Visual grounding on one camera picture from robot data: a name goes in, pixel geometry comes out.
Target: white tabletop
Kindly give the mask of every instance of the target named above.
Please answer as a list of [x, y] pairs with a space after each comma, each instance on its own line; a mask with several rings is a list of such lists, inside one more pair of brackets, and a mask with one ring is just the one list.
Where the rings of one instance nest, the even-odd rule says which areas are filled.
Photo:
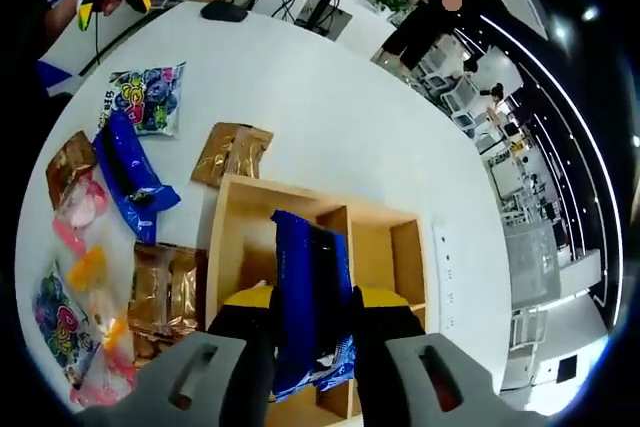
[[[17, 303], [29, 350], [54, 389], [68, 398], [68, 383], [31, 311], [54, 244], [46, 166], [77, 130], [93, 138], [109, 73], [182, 61], [187, 64], [178, 138], [142, 140], [160, 179], [182, 197], [159, 216], [158, 241], [209, 246], [215, 194], [189, 177], [213, 124], [242, 122], [272, 131], [262, 178], [420, 215], [431, 331], [441, 327], [432, 224], [446, 227], [456, 253], [458, 313], [447, 332], [493, 374], [499, 389], [511, 311], [508, 260], [498, 209], [473, 143], [408, 86], [343, 46], [257, 14], [240, 24], [207, 21], [199, 17], [201, 7], [176, 7], [104, 59], [60, 116], [34, 167], [18, 230]], [[107, 219], [109, 245], [117, 245], [107, 245], [108, 255], [126, 300], [134, 236], [113, 206]]]

